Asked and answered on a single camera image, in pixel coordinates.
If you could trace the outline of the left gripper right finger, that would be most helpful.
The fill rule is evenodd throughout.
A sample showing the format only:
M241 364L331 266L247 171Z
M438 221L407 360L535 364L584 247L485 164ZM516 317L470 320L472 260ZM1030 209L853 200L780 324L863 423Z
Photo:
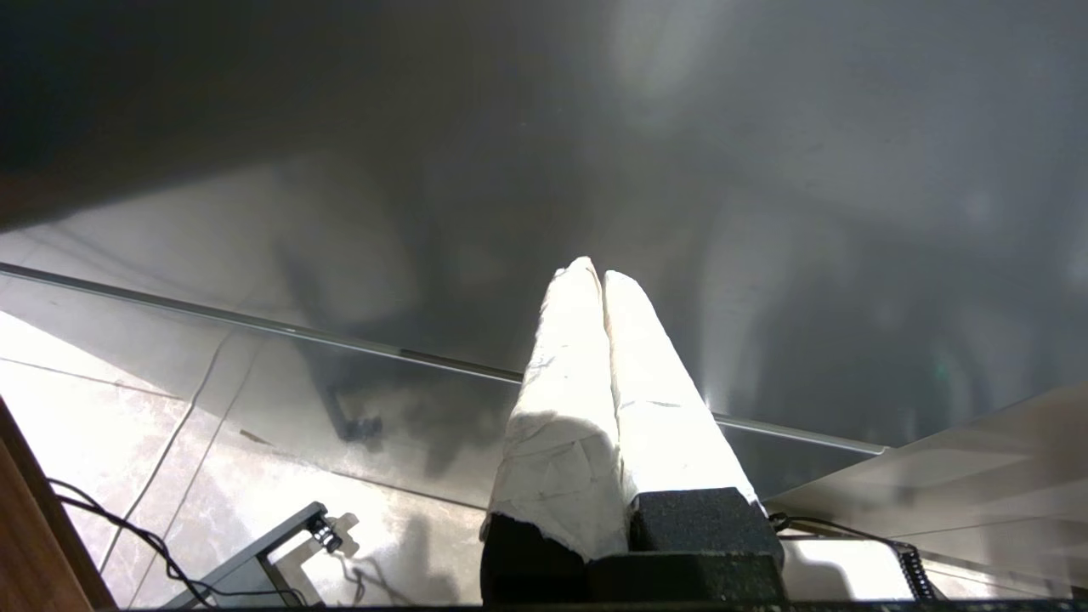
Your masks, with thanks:
M622 460L620 555L784 560L754 485L631 276L605 276Z

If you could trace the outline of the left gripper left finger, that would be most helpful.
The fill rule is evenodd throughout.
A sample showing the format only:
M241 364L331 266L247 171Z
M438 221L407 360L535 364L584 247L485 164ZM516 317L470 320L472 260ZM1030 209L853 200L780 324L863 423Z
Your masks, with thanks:
M590 258L555 271L479 531L494 604L588 601L590 565L628 550L604 295Z

